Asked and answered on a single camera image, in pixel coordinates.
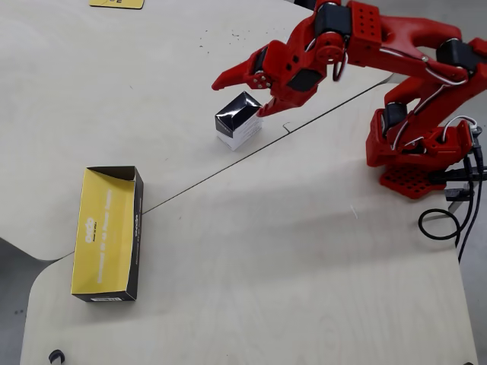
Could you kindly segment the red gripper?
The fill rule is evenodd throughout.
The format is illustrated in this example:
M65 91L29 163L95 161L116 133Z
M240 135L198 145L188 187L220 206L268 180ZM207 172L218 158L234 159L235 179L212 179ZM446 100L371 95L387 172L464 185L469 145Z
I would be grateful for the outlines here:
M344 53L345 22L309 17L296 26L286 43L272 41L245 62L223 71L212 89L239 84L254 90L270 88L272 99L257 115L271 116L303 106L326 78L327 66L341 61Z

